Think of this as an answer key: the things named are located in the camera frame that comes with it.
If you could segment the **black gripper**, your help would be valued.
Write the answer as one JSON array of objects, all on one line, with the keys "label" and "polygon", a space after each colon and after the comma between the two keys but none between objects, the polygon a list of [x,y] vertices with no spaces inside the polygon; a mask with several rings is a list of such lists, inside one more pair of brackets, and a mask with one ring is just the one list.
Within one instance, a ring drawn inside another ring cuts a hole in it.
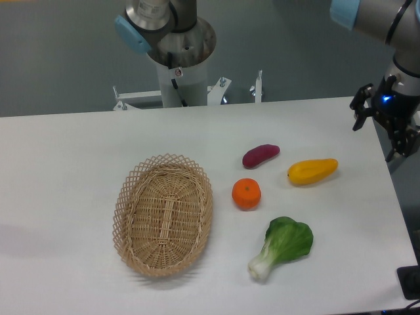
[{"label": "black gripper", "polygon": [[[371,99],[371,107],[365,106]],[[353,131],[364,126],[368,117],[387,130],[391,150],[385,161],[396,154],[407,158],[419,149],[419,126],[413,125],[413,116],[419,106],[419,78],[402,74],[384,76],[378,85],[360,87],[350,102],[354,111]]]}]

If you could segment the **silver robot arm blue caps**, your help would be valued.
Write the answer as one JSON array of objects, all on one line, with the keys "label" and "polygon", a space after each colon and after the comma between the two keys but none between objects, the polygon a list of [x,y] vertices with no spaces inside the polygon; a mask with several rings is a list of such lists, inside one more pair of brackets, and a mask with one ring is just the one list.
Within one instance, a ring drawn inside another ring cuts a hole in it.
[{"label": "silver robot arm blue caps", "polygon": [[[372,117],[387,131],[395,155],[419,149],[419,2],[332,1],[331,19],[394,48],[378,86],[360,87],[350,108],[354,130]],[[219,104],[222,87],[207,87],[207,59],[216,45],[211,25],[197,16],[195,1],[128,1],[114,22],[125,44],[156,65],[163,105]]]}]

